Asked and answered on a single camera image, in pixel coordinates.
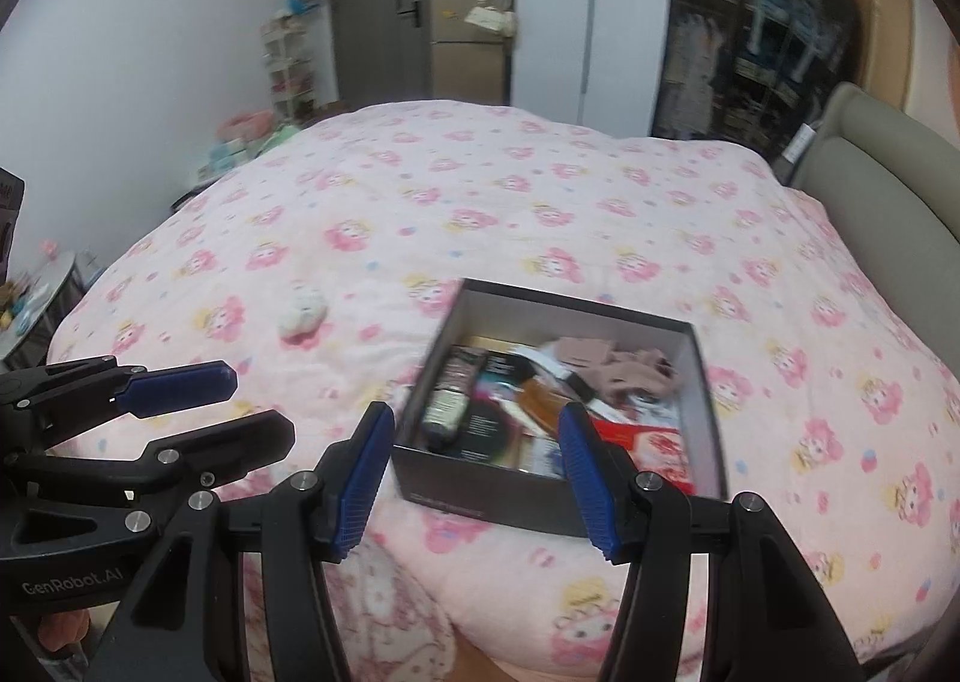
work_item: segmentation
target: white wardrobe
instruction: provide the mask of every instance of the white wardrobe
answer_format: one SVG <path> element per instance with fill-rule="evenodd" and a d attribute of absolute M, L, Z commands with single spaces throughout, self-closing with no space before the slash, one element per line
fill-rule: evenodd
<path fill-rule="evenodd" d="M 614 137 L 650 133 L 670 0 L 517 0 L 512 104 Z"/>

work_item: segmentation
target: open storage box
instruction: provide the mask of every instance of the open storage box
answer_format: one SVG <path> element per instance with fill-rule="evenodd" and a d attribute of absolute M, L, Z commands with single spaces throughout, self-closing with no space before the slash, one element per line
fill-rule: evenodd
<path fill-rule="evenodd" d="M 419 430 L 450 346 L 471 338 L 540 346 L 563 336 L 605 339 L 624 351 L 659 348 L 666 355 L 680 375 L 680 433 L 696 493 L 726 500 L 719 433 L 691 324 L 473 279 L 463 282 L 398 421 L 392 460 L 400 493 L 486 522 L 586 536 L 565 479 L 430 452 Z"/>

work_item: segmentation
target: bedding with cartoon print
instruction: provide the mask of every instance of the bedding with cartoon print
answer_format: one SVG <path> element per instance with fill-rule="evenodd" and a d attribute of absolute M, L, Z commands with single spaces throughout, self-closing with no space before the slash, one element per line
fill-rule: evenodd
<path fill-rule="evenodd" d="M 135 457 L 152 438 L 272 406 L 296 445 L 257 478 L 309 468 L 370 400 L 402 403 L 464 276 L 693 322 L 731 493 L 770 501 L 858 655 L 939 617 L 960 581 L 960 387 L 820 204 L 730 143 L 613 140 L 459 103 L 307 129 L 133 246 L 52 346 L 54 360 L 224 359 L 240 375 L 234 402 L 119 418 L 76 450 Z M 277 321 L 304 289 L 328 315 L 282 339 Z M 370 530 L 514 674 L 596 674 L 626 570 L 586 541 L 406 503 L 390 476 Z M 684 672 L 699 663 L 706 597 L 697 558 Z"/>

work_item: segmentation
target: gray door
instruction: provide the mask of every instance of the gray door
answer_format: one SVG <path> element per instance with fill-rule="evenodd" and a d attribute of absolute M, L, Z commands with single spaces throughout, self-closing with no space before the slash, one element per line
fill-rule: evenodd
<path fill-rule="evenodd" d="M 349 107 L 430 95 L 427 0 L 330 0 L 340 99 Z"/>

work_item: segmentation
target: silver bolt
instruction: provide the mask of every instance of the silver bolt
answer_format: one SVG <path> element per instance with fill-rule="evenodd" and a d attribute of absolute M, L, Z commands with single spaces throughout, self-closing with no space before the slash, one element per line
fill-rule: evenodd
<path fill-rule="evenodd" d="M 190 499 L 186 501 L 186 504 L 194 511 L 203 511 L 210 503 L 213 503 L 213 493 L 208 493 L 206 490 L 193 493 L 193 495 L 190 495 Z"/>
<path fill-rule="evenodd" d="M 738 500 L 747 511 L 760 511 L 767 505 L 757 493 L 741 493 Z"/>
<path fill-rule="evenodd" d="M 150 515 L 145 511 L 131 511 L 123 520 L 123 524 L 127 526 L 131 533 L 142 533 L 150 527 Z"/>
<path fill-rule="evenodd" d="M 290 477 L 290 486 L 295 490 L 312 490 L 317 486 L 317 474 L 313 471 L 297 471 Z"/>
<path fill-rule="evenodd" d="M 656 493 L 664 485 L 664 479 L 653 471 L 643 471 L 637 474 L 637 487 L 647 493 Z"/>

